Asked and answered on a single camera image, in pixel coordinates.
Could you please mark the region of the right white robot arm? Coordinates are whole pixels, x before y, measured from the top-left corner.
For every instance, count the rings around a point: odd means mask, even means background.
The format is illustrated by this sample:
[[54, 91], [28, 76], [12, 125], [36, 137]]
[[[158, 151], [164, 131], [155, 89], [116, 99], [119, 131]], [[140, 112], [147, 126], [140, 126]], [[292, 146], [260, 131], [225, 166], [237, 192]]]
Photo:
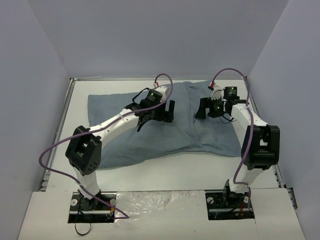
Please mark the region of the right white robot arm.
[[278, 164], [280, 128], [268, 124], [254, 113], [249, 100], [238, 96], [236, 86], [222, 88], [211, 84], [209, 89], [212, 94], [200, 99], [196, 119], [229, 115], [245, 130], [240, 164], [233, 177], [225, 183], [221, 195], [222, 202], [232, 207], [240, 197], [250, 196], [250, 187], [260, 174]]

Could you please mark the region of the blue-grey pillowcase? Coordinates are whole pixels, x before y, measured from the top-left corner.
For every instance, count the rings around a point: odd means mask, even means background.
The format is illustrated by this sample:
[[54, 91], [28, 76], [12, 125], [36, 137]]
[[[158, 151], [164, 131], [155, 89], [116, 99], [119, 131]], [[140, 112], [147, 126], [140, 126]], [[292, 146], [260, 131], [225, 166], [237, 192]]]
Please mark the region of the blue-grey pillowcase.
[[231, 123], [195, 118], [200, 99], [210, 94], [205, 81], [175, 83], [170, 96], [175, 101], [173, 122], [150, 120], [141, 130], [132, 128], [120, 134], [102, 148], [99, 168], [132, 166], [180, 152], [240, 156], [241, 144]]

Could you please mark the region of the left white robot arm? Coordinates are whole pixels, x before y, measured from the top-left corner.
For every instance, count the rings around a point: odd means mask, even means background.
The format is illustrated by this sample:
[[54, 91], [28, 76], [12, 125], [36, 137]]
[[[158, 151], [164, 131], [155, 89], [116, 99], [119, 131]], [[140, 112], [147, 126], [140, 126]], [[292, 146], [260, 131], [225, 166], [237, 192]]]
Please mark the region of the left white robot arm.
[[172, 90], [166, 86], [149, 89], [146, 97], [139, 103], [132, 103], [110, 119], [85, 128], [77, 127], [65, 152], [69, 164], [79, 181], [79, 193], [83, 196], [82, 203], [89, 209], [97, 208], [101, 203], [101, 189], [98, 186], [96, 170], [100, 166], [102, 148], [122, 133], [142, 126], [150, 120], [171, 123], [174, 120], [175, 101], [169, 102], [166, 111], [166, 101]]

